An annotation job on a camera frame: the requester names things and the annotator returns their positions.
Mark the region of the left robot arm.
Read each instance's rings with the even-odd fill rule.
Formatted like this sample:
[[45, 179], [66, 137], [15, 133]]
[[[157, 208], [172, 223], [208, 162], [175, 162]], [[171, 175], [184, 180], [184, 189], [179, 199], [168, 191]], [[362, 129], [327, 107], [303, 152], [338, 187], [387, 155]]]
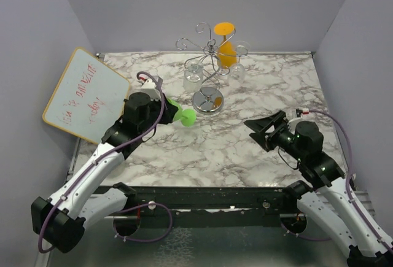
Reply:
[[42, 243], [63, 253], [72, 250], [85, 231], [105, 216], [134, 211], [135, 192], [125, 184], [114, 185], [98, 199], [90, 197], [102, 181], [143, 142], [143, 137], [158, 124], [167, 125], [180, 111], [176, 103], [160, 94], [152, 100], [143, 92], [125, 100], [123, 114], [108, 128], [93, 155], [59, 190], [49, 198], [38, 197], [31, 205], [33, 230], [38, 234], [38, 249], [47, 253]]

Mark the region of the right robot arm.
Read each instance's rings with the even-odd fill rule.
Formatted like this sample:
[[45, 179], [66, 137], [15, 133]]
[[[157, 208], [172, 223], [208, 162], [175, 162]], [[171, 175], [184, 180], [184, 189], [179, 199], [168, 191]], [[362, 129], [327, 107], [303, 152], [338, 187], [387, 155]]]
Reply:
[[269, 152], [282, 149], [297, 161], [303, 180], [286, 187], [288, 212], [304, 213], [328, 234], [346, 256], [348, 266], [392, 266], [392, 237], [374, 220], [351, 188], [350, 175], [323, 151], [324, 136], [316, 123], [303, 119], [307, 109], [288, 120], [282, 110], [246, 120], [250, 137]]

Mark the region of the clear wine glass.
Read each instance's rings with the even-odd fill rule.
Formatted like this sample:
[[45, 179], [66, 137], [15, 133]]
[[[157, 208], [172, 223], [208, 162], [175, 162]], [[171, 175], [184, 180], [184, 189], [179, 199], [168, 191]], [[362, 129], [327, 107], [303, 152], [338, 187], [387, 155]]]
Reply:
[[203, 81], [203, 67], [199, 60], [189, 60], [185, 64], [183, 87], [186, 92], [197, 92]]
[[241, 64], [241, 59], [248, 56], [250, 48], [251, 46], [249, 45], [249, 43], [245, 41], [236, 41], [233, 44], [233, 49], [236, 55], [236, 63], [230, 66], [230, 73], [228, 78], [229, 85], [233, 88], [240, 87], [244, 82], [246, 69]]

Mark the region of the green plastic wine glass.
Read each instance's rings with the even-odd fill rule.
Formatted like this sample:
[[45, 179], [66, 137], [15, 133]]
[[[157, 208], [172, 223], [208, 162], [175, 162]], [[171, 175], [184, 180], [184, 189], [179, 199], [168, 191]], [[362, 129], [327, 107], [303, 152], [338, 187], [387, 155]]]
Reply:
[[183, 126], [190, 127], [196, 121], [196, 112], [193, 109], [183, 109], [180, 104], [168, 98], [168, 102], [177, 107], [173, 121], [180, 121]]

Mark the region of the orange plastic wine glass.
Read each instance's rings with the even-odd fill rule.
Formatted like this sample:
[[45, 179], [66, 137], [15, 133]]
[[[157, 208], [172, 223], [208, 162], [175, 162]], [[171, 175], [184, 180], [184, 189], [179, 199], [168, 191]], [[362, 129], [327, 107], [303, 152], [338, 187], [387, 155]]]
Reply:
[[230, 39], [236, 33], [235, 26], [229, 22], [221, 22], [215, 25], [214, 33], [223, 37], [223, 41], [218, 49], [218, 58], [223, 69], [229, 69], [237, 62], [236, 52], [233, 49]]

